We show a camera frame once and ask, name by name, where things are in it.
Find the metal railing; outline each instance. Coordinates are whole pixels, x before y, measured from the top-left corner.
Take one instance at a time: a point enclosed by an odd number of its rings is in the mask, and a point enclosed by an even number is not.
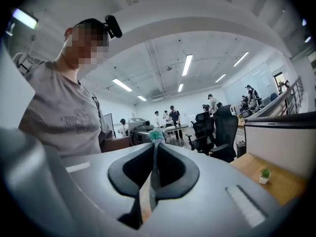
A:
[[[273,100],[266,107],[259,112],[246,118],[246,120],[258,117],[282,116],[290,114],[298,114],[303,100],[303,85],[301,78],[291,85],[285,92],[283,92],[277,99]]]

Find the sleeve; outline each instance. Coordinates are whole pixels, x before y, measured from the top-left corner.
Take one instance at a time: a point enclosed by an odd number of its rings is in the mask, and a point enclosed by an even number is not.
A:
[[[99,113],[99,119],[100,119],[100,124],[101,124],[101,132],[99,134],[99,144],[101,144],[102,141],[107,140],[107,139],[114,139],[114,135],[112,133],[112,130],[106,124],[102,111],[100,109],[100,105],[98,104],[98,113]]]

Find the mesh chair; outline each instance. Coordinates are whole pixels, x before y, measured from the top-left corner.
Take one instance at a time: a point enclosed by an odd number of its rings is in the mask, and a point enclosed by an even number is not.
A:
[[[196,133],[196,139],[191,140],[192,135],[186,133],[189,139],[191,150],[197,149],[199,153],[208,156],[208,152],[214,147],[215,139],[213,137],[214,119],[210,117],[209,112],[200,113],[196,116],[196,123],[193,124]]]
[[[211,149],[211,157],[231,162],[236,157],[234,150],[234,140],[238,128],[238,118],[236,116],[217,117],[216,124],[216,148]]]

